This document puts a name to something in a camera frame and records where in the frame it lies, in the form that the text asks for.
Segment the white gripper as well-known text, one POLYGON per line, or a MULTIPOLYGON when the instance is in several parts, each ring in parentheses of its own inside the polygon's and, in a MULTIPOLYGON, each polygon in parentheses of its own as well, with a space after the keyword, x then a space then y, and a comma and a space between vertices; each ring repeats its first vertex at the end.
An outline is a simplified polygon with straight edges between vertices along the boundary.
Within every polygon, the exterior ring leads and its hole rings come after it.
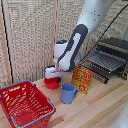
POLYGON ((60 77, 61 75, 62 73, 57 71, 55 67, 47 67, 45 69, 45 77, 47 79, 54 78, 54 77, 60 77))

